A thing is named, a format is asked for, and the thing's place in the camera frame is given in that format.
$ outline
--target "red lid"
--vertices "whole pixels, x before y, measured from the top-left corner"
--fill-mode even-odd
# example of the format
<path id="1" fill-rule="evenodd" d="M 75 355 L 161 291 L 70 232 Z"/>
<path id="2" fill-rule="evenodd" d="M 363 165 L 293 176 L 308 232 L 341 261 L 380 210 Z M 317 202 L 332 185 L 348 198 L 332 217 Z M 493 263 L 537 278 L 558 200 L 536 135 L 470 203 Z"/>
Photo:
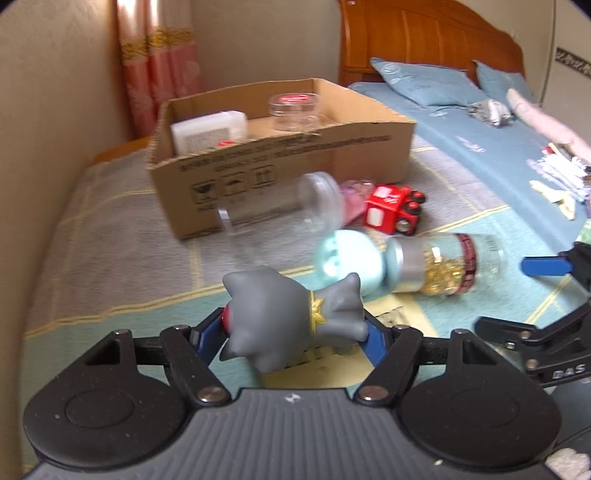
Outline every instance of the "red lid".
<path id="1" fill-rule="evenodd" d="M 227 335 L 230 335 L 230 305 L 226 305 L 222 312 L 222 328 Z"/>
<path id="2" fill-rule="evenodd" d="M 305 103 L 312 100 L 310 95 L 305 93 L 289 93 L 278 98 L 281 103 Z"/>

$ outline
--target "silver jar lid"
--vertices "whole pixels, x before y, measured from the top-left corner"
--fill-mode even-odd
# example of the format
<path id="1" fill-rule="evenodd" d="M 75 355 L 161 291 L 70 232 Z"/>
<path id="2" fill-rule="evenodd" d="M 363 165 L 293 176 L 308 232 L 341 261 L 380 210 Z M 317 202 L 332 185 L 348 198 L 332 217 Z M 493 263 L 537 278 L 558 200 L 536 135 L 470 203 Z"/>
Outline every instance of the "silver jar lid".
<path id="1" fill-rule="evenodd" d="M 386 284 L 392 292 L 419 291 L 425 283 L 425 254 L 420 237 L 393 236 L 388 239 Z"/>

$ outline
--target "red jar label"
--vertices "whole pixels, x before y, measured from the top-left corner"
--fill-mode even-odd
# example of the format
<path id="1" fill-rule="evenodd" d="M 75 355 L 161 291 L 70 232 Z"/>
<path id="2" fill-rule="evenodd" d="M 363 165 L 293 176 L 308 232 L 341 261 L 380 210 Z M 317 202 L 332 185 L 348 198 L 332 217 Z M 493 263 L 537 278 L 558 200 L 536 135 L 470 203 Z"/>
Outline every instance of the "red jar label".
<path id="1" fill-rule="evenodd" d="M 464 278 L 460 287 L 457 289 L 457 293 L 466 293 L 470 290 L 476 282 L 476 269 L 478 259 L 476 257 L 476 248 L 470 235 L 465 233 L 456 233 L 456 238 L 460 241 L 462 246 L 462 255 L 464 257 Z"/>
<path id="2" fill-rule="evenodd" d="M 310 95 L 293 93 L 291 95 L 279 97 L 279 101 L 282 103 L 304 103 L 310 101 Z"/>

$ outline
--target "clothes pile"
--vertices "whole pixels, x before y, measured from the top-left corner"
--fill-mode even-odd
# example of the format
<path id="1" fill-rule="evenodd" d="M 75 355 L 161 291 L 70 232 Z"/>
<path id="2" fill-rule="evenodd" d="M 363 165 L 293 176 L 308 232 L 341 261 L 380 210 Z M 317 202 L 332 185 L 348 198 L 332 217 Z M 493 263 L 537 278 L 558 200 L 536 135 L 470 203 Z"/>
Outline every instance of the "clothes pile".
<path id="1" fill-rule="evenodd" d="M 513 121 L 509 109 L 491 98 L 468 105 L 467 112 L 468 115 L 493 127 L 509 125 Z"/>
<path id="2" fill-rule="evenodd" d="M 530 167 L 584 203 L 591 194 L 591 163 L 573 155 L 568 145 L 550 142 L 542 153 L 541 159 L 528 160 Z"/>

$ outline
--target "red toy car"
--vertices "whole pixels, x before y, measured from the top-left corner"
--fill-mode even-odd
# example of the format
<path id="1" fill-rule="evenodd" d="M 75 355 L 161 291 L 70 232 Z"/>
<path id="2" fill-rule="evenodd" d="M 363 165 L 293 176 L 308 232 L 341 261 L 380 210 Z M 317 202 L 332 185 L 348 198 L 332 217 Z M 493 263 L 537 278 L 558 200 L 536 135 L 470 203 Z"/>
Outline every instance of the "red toy car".
<path id="1" fill-rule="evenodd" d="M 412 235 L 426 200 L 424 193 L 408 186 L 378 185 L 365 201 L 365 225 L 388 235 Z"/>

